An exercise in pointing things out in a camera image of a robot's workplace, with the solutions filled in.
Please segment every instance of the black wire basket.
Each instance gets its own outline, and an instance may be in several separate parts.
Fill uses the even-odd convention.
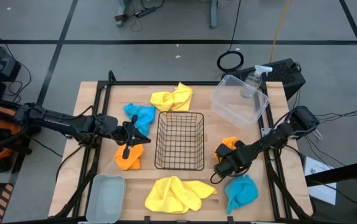
[[[203,114],[161,112],[156,137],[157,169],[203,170]]]

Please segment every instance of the blue cloth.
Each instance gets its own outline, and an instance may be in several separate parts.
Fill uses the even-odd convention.
[[[132,103],[123,107],[126,115],[132,119],[133,115],[138,115],[138,120],[135,127],[141,134],[147,136],[149,134],[149,125],[155,120],[156,108],[154,106],[141,106]]]
[[[259,197],[257,187],[248,175],[236,177],[226,185],[224,191],[228,197],[227,214],[235,208],[252,203]]]

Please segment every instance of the orange towel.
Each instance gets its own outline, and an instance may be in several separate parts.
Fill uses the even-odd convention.
[[[230,150],[234,150],[235,149],[235,142],[237,142],[237,141],[238,141],[238,138],[234,137],[234,136],[222,139],[222,143],[224,145],[226,145]],[[216,153],[214,153],[214,160],[216,162],[220,162],[220,161],[218,161],[218,157],[217,157]]]
[[[131,147],[130,155],[127,159],[123,159],[123,151],[126,145],[119,146],[115,154],[115,161],[121,170],[141,169],[140,156],[143,154],[143,145],[139,144]]]

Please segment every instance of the yellow towel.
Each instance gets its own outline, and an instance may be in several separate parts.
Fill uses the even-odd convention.
[[[238,138],[237,137],[229,137],[229,138],[223,138],[222,139],[222,143],[224,144],[224,145],[226,145],[230,150],[234,150],[235,149],[235,142],[237,142],[238,141]],[[218,161],[218,157],[217,157],[217,154],[216,153],[214,153],[214,160],[216,161],[216,162],[220,162],[220,161]]]
[[[167,91],[153,93],[151,104],[160,111],[188,111],[192,94],[191,87],[179,83],[177,90],[172,93]]]
[[[202,198],[217,194],[217,190],[200,181],[181,181],[178,177],[165,177],[153,185],[145,200],[145,207],[152,212],[184,214],[189,209],[198,211]]]
[[[141,169],[141,161],[140,156],[143,154],[143,145],[135,145],[130,149],[130,155],[127,159],[123,159],[123,151],[126,148],[126,145],[119,146],[116,154],[115,154],[115,161],[117,166],[121,170],[128,170],[128,169]]]

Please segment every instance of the wooden tabletop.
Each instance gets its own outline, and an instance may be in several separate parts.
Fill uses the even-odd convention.
[[[88,106],[93,104],[96,92],[96,82],[82,82],[77,96],[74,114],[79,114]],[[223,138],[236,136],[245,144],[251,144],[260,139],[259,127],[256,124],[245,129],[238,129],[224,118],[215,114],[211,110],[211,93],[214,86],[191,86],[193,97],[190,111],[199,112],[204,115],[204,169],[202,171],[186,170],[161,170],[155,168],[156,132],[158,125],[158,114],[156,112],[155,122],[150,126],[148,137],[152,143],[145,144],[145,153],[141,157],[140,170],[121,171],[113,156],[118,148],[116,143],[109,139],[103,139],[102,150],[98,167],[98,174],[122,175],[126,182],[125,201],[121,220],[143,220],[149,215],[151,220],[190,220],[190,221],[226,221],[227,197],[224,186],[231,178],[224,179],[220,184],[212,185],[210,176],[214,173],[213,166],[216,164],[213,153]],[[151,94],[158,91],[174,91],[171,85],[151,85],[151,86],[112,86],[109,107],[107,114],[119,120],[119,124],[127,121],[123,106],[133,103],[137,105],[150,105]],[[278,120],[288,111],[285,93],[282,83],[267,83],[267,91],[274,120]],[[289,145],[297,148],[296,141],[289,140]],[[78,147],[75,140],[67,140],[64,158],[71,154]],[[61,168],[57,180],[54,196],[52,199],[49,215],[55,215],[70,199],[79,179],[84,150],[80,150],[71,157]],[[297,203],[309,215],[312,214],[312,206],[308,196],[302,164],[297,153],[284,148],[281,155],[283,171],[286,177],[287,188],[293,195]],[[259,154],[252,163],[248,173],[255,182],[259,190],[259,197],[250,205],[234,210],[230,216],[235,221],[273,221],[274,215],[269,194],[267,174],[265,172],[264,156]],[[212,195],[202,200],[202,208],[198,212],[189,211],[182,215],[151,212],[145,208],[145,199],[148,196],[154,182],[162,177],[178,176],[181,180],[200,180],[210,184],[218,191],[217,195]],[[282,198],[277,188],[278,199]],[[82,195],[82,205],[79,215],[84,215],[85,202],[87,201],[87,191]],[[280,200],[280,214],[284,217],[282,202]]]

